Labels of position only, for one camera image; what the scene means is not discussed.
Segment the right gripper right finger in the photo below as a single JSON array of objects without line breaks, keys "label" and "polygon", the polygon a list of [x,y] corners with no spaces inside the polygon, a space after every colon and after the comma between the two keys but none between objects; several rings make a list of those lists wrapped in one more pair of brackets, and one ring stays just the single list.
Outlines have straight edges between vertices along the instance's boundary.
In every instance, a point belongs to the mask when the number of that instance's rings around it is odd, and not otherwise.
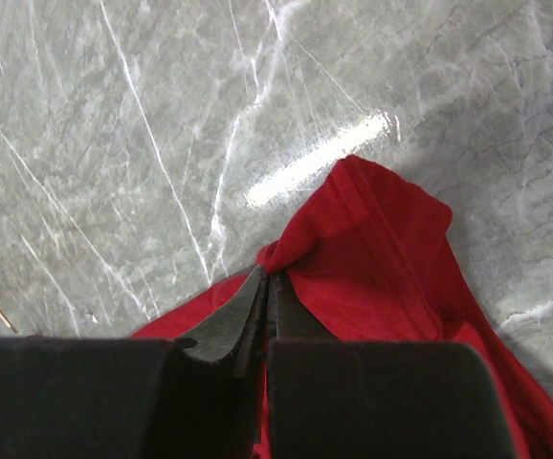
[{"label": "right gripper right finger", "polygon": [[275,458],[513,458],[491,373],[469,345],[344,341],[269,280],[267,394]]}]

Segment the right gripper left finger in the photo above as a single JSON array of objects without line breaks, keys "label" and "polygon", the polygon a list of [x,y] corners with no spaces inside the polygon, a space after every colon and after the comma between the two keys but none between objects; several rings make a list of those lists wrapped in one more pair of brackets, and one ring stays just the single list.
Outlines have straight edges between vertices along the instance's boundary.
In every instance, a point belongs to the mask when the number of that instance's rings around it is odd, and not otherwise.
[{"label": "right gripper left finger", "polygon": [[0,339],[0,458],[249,458],[262,267],[176,339]]}]

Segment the dark red t shirt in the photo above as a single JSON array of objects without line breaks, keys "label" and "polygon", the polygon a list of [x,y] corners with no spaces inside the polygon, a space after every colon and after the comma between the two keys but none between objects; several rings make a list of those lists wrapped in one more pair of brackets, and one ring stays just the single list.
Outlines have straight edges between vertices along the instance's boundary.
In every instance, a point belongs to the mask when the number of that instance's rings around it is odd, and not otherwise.
[{"label": "dark red t shirt", "polygon": [[498,379],[518,455],[553,458],[553,401],[471,294],[446,238],[451,221],[420,187],[350,156],[257,259],[286,271],[302,304],[340,339],[472,345]]}]

